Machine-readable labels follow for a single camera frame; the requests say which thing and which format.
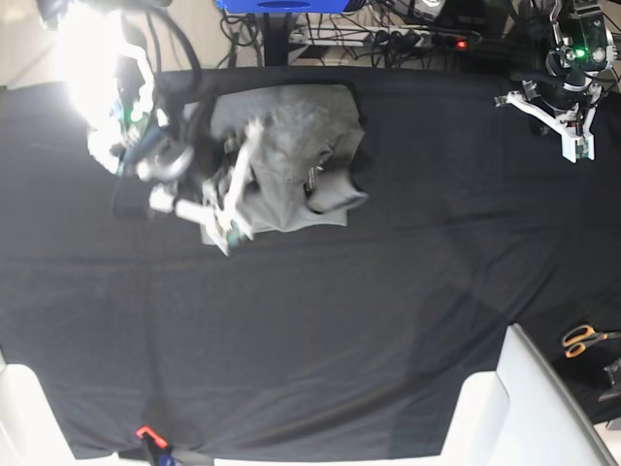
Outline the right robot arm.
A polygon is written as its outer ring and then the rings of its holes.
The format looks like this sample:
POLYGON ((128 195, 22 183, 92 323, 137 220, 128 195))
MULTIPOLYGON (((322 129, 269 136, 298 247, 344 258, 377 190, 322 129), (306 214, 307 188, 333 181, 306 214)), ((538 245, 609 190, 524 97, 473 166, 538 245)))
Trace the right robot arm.
POLYGON ((205 245, 229 253, 263 232, 344 226, 346 176, 336 166, 339 115, 348 91, 294 84, 220 96, 202 93, 202 69, 163 1, 41 1, 43 24, 72 65, 71 97, 87 124, 91 156, 120 180, 149 183, 148 207, 198 225, 205 245), (188 84, 161 74, 154 30, 179 35, 188 84))

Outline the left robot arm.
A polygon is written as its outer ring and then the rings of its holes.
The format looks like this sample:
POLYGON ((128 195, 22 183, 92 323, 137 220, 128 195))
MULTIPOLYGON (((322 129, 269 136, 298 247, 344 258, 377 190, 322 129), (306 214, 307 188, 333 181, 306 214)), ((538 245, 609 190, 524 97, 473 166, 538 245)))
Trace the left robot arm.
POLYGON ((529 62, 510 72, 520 87, 495 105, 529 116, 542 134, 558 134, 569 162, 593 160, 596 110, 620 83, 613 72, 620 36, 608 29, 599 1, 528 1, 512 13, 525 28, 529 62))

